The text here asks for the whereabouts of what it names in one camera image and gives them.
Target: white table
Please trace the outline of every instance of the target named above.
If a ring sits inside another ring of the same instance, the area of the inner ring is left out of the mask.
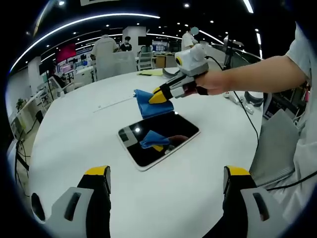
[[[46,217],[86,170],[110,165],[112,238],[201,238],[214,226],[222,215],[223,167],[248,170],[256,134],[243,109],[222,95],[172,99],[175,110],[201,133],[149,170],[137,170],[117,136],[142,119],[136,99],[126,99],[134,89],[152,91],[165,80],[129,73],[52,103],[37,133],[29,172],[30,192],[40,197]],[[260,132],[262,109],[250,118]]]

